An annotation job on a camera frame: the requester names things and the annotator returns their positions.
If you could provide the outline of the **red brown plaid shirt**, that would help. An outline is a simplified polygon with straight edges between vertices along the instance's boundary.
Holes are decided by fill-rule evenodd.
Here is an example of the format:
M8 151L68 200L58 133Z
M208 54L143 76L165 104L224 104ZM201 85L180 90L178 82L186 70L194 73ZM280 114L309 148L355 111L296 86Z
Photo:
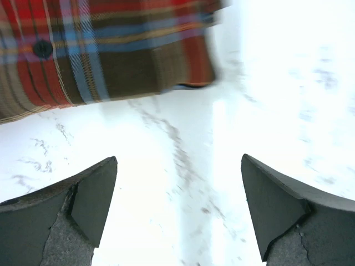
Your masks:
M42 111L198 89L224 1L2 1L1 123Z

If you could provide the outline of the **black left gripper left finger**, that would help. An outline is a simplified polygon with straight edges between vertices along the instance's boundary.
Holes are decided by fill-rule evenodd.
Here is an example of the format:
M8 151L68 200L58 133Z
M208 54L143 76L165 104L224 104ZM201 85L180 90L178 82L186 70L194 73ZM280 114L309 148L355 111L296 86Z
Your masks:
M117 177L116 157L1 203L1 265L91 265Z

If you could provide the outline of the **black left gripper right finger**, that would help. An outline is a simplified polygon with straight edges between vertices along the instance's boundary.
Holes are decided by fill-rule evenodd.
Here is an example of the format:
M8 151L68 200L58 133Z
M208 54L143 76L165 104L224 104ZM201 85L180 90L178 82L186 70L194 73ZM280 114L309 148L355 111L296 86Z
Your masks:
M354 201L286 176L244 154L241 173L267 265L354 265Z

